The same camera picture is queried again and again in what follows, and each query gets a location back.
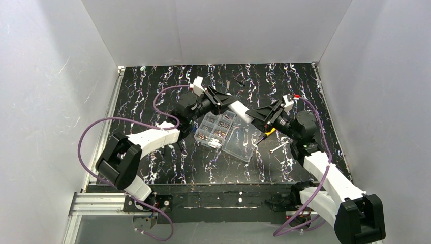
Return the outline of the white remote control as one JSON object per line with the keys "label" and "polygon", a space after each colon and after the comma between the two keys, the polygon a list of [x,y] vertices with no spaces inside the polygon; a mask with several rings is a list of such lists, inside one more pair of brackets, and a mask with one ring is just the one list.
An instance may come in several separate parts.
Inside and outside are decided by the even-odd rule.
{"label": "white remote control", "polygon": [[254,120],[252,117],[246,114],[249,110],[241,101],[235,101],[230,104],[229,109],[232,110],[239,118],[241,118],[245,123],[251,124]]}

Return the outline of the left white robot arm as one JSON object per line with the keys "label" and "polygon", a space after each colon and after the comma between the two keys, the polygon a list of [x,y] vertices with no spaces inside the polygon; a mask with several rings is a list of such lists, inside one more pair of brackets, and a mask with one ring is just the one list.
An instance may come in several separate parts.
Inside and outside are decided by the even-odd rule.
{"label": "left white robot arm", "polygon": [[238,98],[209,87],[202,91],[192,88],[182,94],[159,129],[148,129],[126,136],[116,133],[108,141],[96,162],[99,175],[140,201],[145,201],[152,190],[138,176],[141,158],[159,148],[175,144],[189,135],[193,122],[209,112],[220,115]]}

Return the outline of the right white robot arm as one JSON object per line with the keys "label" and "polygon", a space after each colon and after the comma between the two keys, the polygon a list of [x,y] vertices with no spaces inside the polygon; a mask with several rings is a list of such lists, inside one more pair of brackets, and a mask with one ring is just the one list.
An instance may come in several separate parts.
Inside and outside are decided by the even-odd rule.
{"label": "right white robot arm", "polygon": [[291,198],[302,208],[310,207],[333,228],[340,243],[374,243],[386,238],[383,203],[355,186],[332,162],[323,123],[314,108],[300,111],[294,119],[287,112],[292,103],[280,100],[266,107],[247,110],[249,122],[262,132],[271,129],[292,139],[293,158],[318,184],[296,184]]}

